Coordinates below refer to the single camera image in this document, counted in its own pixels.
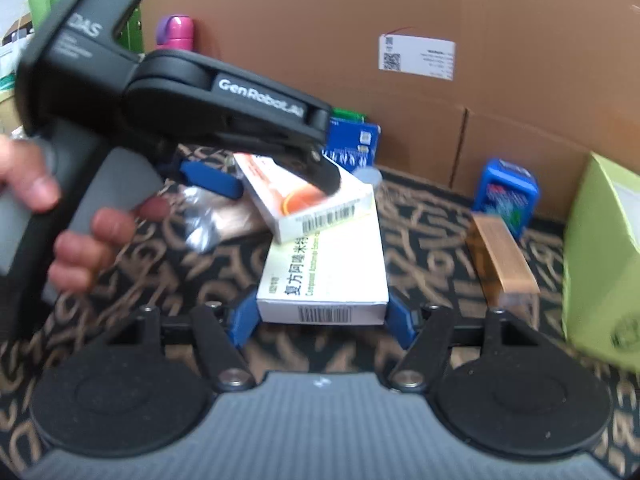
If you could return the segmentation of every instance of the gray textured base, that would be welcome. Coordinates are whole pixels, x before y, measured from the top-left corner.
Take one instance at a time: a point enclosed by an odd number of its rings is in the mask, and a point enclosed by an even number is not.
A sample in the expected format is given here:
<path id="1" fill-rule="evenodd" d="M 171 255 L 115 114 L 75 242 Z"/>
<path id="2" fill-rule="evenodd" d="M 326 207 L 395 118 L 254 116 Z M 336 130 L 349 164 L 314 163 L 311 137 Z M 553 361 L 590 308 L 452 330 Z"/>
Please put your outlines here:
<path id="1" fill-rule="evenodd" d="M 423 397 L 374 374 L 272 372 L 222 395 L 192 433 L 138 458 L 50 452 L 29 480 L 612 480 L 591 456 L 552 463 L 495 458 L 452 436 Z"/>

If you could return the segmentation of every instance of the floor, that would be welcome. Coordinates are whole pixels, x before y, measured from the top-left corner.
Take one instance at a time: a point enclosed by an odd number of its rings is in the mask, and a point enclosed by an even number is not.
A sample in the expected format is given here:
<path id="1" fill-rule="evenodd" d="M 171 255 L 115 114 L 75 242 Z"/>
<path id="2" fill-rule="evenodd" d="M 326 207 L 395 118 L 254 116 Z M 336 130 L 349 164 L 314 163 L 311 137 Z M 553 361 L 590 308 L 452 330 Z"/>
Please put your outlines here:
<path id="1" fill-rule="evenodd" d="M 218 165 L 209 150 L 189 150 L 194 159 Z M 87 297 L 63 297 L 43 330 L 31 341 L 2 348 L 0 356 L 0 460 L 15 470 L 37 462 L 44 453 L 28 412 L 43 368 L 56 365 L 82 348 L 89 333 L 110 326 L 135 306 L 154 303 L 176 315 L 203 301 L 229 301 L 261 274 L 269 234 L 195 254 L 184 243 L 184 221 L 174 187 L 167 196 L 174 213 L 161 224 L 142 223 L 136 240 L 116 267 Z M 482 317 L 486 305 L 464 245 L 469 202 L 435 186 L 386 174 L 376 196 L 388 282 L 407 302 L 437 303 Z M 540 304 L 529 322 L 566 348 L 561 337 L 562 226 L 537 222 L 522 238 L 522 249 L 540 288 Z M 172 349 L 190 361 L 188 349 Z M 640 463 L 638 377 L 566 351 L 601 377 L 614 399 L 614 416 L 594 455 L 619 476 Z M 402 350 L 383 330 L 262 325 L 244 348 L 252 372 L 261 378 L 271 369 L 300 371 L 377 370 L 388 372 Z M 477 357 L 477 349 L 454 352 L 454 366 Z"/>

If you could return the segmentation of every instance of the plastic bag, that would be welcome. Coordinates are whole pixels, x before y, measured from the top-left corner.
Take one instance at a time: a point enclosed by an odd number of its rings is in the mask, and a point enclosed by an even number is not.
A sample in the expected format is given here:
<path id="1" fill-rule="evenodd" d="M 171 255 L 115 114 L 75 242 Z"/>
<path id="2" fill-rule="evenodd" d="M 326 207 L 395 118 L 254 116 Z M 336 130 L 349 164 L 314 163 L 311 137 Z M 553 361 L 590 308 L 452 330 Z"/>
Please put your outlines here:
<path id="1" fill-rule="evenodd" d="M 267 225 L 251 198 L 231 200 L 200 187 L 186 187 L 186 243 L 197 253 L 212 251 L 220 242 L 265 231 Z"/>
<path id="2" fill-rule="evenodd" d="M 27 140 L 27 139 L 29 139 L 27 134 L 24 132 L 24 128 L 22 126 L 18 126 L 14 131 L 11 132 L 11 134 L 9 134 L 9 136 L 13 140 Z"/>

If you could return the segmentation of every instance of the finger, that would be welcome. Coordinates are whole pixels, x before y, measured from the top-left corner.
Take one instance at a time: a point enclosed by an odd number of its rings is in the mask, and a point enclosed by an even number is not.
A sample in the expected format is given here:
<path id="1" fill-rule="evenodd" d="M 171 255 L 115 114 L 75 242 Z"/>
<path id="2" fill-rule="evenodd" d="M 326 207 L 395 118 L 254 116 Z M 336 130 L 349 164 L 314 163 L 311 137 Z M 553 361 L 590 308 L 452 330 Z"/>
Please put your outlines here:
<path id="1" fill-rule="evenodd" d="M 60 200 L 60 186 L 47 171 L 40 148 L 28 140 L 0 136 L 0 182 L 35 212 L 48 211 Z"/>
<path id="2" fill-rule="evenodd" d="M 169 216 L 171 206 L 167 200 L 161 196 L 153 196 L 145 200 L 136 210 L 135 214 L 140 218 L 159 222 Z"/>
<path id="3" fill-rule="evenodd" d="M 59 262 L 73 267 L 104 270 L 115 261 L 115 254 L 107 244 L 71 231 L 58 235 L 54 250 Z"/>
<path id="4" fill-rule="evenodd" d="M 136 221 L 130 213 L 103 208 L 94 215 L 91 229 L 97 240 L 121 247 L 133 239 Z"/>
<path id="5" fill-rule="evenodd" d="M 84 267 L 73 267 L 54 261 L 49 267 L 49 279 L 64 292 L 88 292 L 94 286 L 94 274 Z"/>

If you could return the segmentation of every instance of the white paper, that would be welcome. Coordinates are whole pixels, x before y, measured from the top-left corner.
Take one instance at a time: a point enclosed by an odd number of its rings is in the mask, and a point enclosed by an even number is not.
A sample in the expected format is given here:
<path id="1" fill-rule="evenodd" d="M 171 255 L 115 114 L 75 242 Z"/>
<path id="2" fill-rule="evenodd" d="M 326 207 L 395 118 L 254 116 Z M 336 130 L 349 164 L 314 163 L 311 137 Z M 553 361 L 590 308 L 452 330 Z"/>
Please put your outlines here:
<path id="1" fill-rule="evenodd" d="M 378 39 L 378 68 L 453 81 L 453 41 L 383 34 Z"/>
<path id="2" fill-rule="evenodd" d="M 634 235 L 636 246 L 640 246 L 640 193 L 615 182 L 613 187 L 618 194 L 622 209 L 631 225 L 631 232 Z"/>

